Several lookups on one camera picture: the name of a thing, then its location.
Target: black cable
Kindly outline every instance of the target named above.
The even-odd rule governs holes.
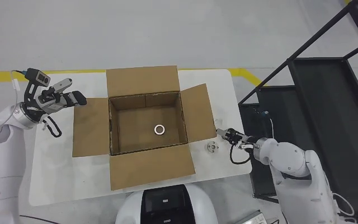
[[[48,116],[48,118],[49,118],[49,120],[51,120],[51,122],[54,124],[54,126],[55,126],[55,128],[56,128],[56,130],[57,130],[57,132],[58,132],[58,134],[55,134],[55,133],[53,132],[52,128],[50,127],[50,125],[47,124],[47,121],[44,120],[44,123],[47,124],[47,128],[48,128],[49,131],[51,132],[52,136],[55,137],[55,138],[60,137],[60,136],[62,135],[62,132],[61,132],[60,128],[57,126],[56,122],[52,119],[52,117]]]
[[[287,218],[286,218],[286,216],[285,216],[285,214],[282,212],[282,215],[284,216],[284,218],[285,218],[285,221],[286,221],[286,224],[289,224],[289,222],[287,221]]]
[[[43,218],[37,218],[37,217],[33,217],[33,216],[23,216],[23,215],[20,215],[20,217],[26,217],[26,218],[33,218],[35,220],[41,220],[41,221],[44,221],[44,222],[49,222],[49,223],[53,223],[53,224],[59,224],[58,222],[53,222],[53,221],[50,221],[50,220],[45,220]]]
[[[275,222],[271,222],[270,224],[274,224],[274,223],[280,224],[280,220],[276,220]]]
[[[231,148],[230,148],[230,161],[231,161],[233,164],[235,164],[235,165],[241,165],[241,164],[245,164],[245,163],[247,163],[248,161],[250,161],[250,156],[249,156],[249,158],[248,158],[247,160],[245,160],[245,161],[242,161],[242,162],[234,162],[234,161],[233,161],[233,148],[234,148],[234,145],[232,144],[232,145],[231,145]]]

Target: white wire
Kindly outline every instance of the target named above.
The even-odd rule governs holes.
[[[338,208],[338,209],[340,210],[340,212],[342,212],[343,214],[345,214],[345,215],[347,215],[347,216],[354,216],[354,209],[353,209],[353,207],[351,206],[351,204],[350,204],[344,197],[340,196],[339,194],[337,194],[337,193],[332,193],[332,194],[333,194],[333,195],[336,195],[336,196],[340,197],[342,200],[344,200],[344,201],[348,204],[348,206],[350,207],[350,209],[352,210],[352,213],[347,213],[347,212],[345,212],[345,211],[342,211],[340,208]]]
[[[15,72],[15,70],[11,70],[11,71],[10,71],[12,86],[13,86],[13,89],[15,90],[15,104],[13,105],[13,110],[12,110],[12,112],[10,113],[9,117],[8,117],[2,124],[0,124],[0,128],[1,128],[4,124],[6,124],[6,122],[11,118],[12,114],[15,112],[15,108],[16,108],[16,104],[17,104],[17,90],[16,90],[16,86],[15,86],[15,82],[14,82],[14,79],[13,79],[12,72]]]
[[[270,118],[270,122],[271,122],[271,129],[272,129],[272,138],[275,138],[275,136],[274,136],[274,123],[272,122],[271,118]]]

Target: white ring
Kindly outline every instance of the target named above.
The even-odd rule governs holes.
[[[162,132],[158,132],[158,131],[157,131],[157,128],[159,128],[159,127],[163,128]],[[154,128],[154,132],[155,132],[157,135],[159,135],[159,136],[161,136],[162,134],[164,134],[165,131],[166,131],[166,129],[165,129],[164,126],[161,125],[161,124],[158,124],[158,125]]]

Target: cardboard box flap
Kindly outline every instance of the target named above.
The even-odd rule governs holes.
[[[213,112],[206,84],[181,91],[186,133],[189,142],[215,138]]]
[[[111,190],[195,173],[187,144],[110,157]]]
[[[72,157],[109,154],[107,98],[88,98],[86,106],[74,108]]]
[[[108,97],[180,91],[176,66],[109,69]]]

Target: black metal rack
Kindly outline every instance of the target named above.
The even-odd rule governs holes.
[[[358,53],[358,48],[344,57],[298,58],[298,56],[326,33],[353,8],[358,0],[351,1],[338,14],[314,34],[305,44],[275,69],[265,80],[239,102],[242,116],[252,116],[253,106],[269,111],[274,123],[275,138],[291,142],[304,150],[315,150],[332,189],[344,196],[358,211],[358,81],[348,59]],[[264,86],[288,66],[293,86]],[[244,104],[253,94],[258,104]],[[252,134],[244,122],[245,132]],[[259,127],[267,133],[267,127]],[[251,177],[259,179],[257,173]],[[256,193],[254,196],[273,195],[274,192]]]

